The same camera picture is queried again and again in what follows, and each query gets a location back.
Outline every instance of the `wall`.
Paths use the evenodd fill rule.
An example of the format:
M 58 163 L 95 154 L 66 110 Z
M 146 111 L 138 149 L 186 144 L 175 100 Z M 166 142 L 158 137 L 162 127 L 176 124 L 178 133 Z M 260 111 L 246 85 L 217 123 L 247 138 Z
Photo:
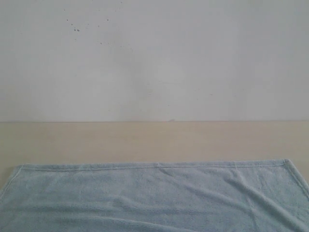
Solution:
M 309 119 L 307 0 L 2 0 L 0 121 Z

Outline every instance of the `light blue towel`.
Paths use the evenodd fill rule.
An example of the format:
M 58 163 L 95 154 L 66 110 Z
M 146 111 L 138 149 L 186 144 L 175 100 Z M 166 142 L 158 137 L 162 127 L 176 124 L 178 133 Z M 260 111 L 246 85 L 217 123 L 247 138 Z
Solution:
M 1 232 L 309 232 L 291 161 L 21 165 Z

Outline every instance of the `table surface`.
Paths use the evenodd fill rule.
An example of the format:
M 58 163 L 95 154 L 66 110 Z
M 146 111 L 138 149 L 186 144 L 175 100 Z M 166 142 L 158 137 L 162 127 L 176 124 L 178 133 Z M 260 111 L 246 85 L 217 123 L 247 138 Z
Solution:
M 0 188 L 23 163 L 291 159 L 309 180 L 309 122 L 0 123 Z

